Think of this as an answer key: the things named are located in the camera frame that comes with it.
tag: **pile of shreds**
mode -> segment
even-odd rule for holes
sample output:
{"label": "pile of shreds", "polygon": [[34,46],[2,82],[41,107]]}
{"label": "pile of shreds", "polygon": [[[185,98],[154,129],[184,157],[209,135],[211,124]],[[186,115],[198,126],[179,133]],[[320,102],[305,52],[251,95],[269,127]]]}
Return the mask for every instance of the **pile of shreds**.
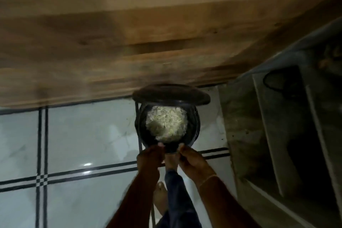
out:
{"label": "pile of shreds", "polygon": [[181,107],[154,106],[146,117],[146,128],[160,142],[179,141],[187,125],[186,111]]}

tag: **wooden wall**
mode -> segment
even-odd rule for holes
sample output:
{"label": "wooden wall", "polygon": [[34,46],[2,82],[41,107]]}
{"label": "wooden wall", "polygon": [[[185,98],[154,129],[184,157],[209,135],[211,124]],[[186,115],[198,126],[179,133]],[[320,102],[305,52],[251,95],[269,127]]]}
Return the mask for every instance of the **wooden wall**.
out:
{"label": "wooden wall", "polygon": [[282,49],[261,53],[323,1],[0,0],[0,106],[224,82]]}

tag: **black trash can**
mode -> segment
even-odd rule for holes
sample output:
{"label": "black trash can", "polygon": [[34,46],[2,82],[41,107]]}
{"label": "black trash can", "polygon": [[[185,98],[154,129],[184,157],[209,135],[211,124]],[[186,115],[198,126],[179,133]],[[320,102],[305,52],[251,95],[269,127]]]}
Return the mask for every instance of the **black trash can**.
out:
{"label": "black trash can", "polygon": [[185,135],[179,141],[164,144],[166,153],[175,153],[180,143],[192,146],[196,141],[201,127],[196,106],[209,104],[210,96],[198,88],[187,85],[156,84],[135,91],[133,100],[141,103],[135,118],[135,129],[146,148],[158,143],[156,137],[146,128],[146,117],[153,106],[181,107],[186,111],[188,124]]}

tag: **open lid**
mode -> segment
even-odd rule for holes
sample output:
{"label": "open lid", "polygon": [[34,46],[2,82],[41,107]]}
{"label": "open lid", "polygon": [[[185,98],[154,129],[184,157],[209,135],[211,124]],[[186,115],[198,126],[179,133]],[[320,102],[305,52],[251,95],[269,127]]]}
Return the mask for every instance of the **open lid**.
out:
{"label": "open lid", "polygon": [[206,105],[210,96],[198,88],[180,84],[155,84],[133,92],[133,100],[141,104],[187,106]]}

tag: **tile floor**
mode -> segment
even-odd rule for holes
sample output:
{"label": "tile floor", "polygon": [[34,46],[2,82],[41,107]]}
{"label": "tile floor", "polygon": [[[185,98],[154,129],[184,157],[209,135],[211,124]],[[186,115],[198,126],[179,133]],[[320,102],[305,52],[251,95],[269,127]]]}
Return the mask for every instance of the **tile floor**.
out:
{"label": "tile floor", "polygon": [[[203,88],[193,145],[236,195],[216,87]],[[135,104],[118,99],[0,115],[0,222],[6,228],[103,228],[136,175]],[[160,180],[165,168],[160,168]],[[200,216],[194,184],[179,169]],[[150,226],[160,219],[152,211]]]}

